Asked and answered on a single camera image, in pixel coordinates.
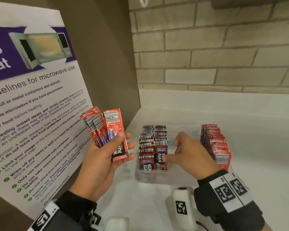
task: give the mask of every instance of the black sleeve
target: black sleeve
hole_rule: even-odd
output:
[[[90,222],[87,213],[95,210],[97,203],[81,198],[70,191],[65,191],[55,202],[58,210],[43,231],[87,231]]]

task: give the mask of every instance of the brown wall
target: brown wall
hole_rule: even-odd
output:
[[[101,110],[120,108],[127,128],[140,108],[128,1],[0,1],[60,10],[92,104]],[[76,176],[77,172],[59,194]],[[26,230],[31,222],[0,198],[0,231]]]

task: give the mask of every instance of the sign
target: sign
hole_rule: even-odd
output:
[[[0,196],[36,218],[83,161],[92,107],[58,10],[0,3]]]

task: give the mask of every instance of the wrist strap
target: wrist strap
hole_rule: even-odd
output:
[[[235,174],[221,170],[198,183],[194,198],[202,215],[209,216],[224,230],[263,229],[262,211],[253,201],[246,185]]]

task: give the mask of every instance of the hand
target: hand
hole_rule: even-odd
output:
[[[181,166],[197,180],[204,179],[221,170],[204,146],[186,133],[180,132],[177,135],[174,146],[177,147],[175,154],[165,155],[165,161]]]
[[[125,133],[127,139],[131,134]],[[94,141],[90,144],[79,175],[70,191],[82,198],[96,202],[113,183],[117,167],[135,158],[135,153],[130,157],[117,162],[111,161],[113,152],[124,140],[124,132],[119,132],[111,141],[98,148]],[[129,149],[135,147],[134,143],[127,144]]]

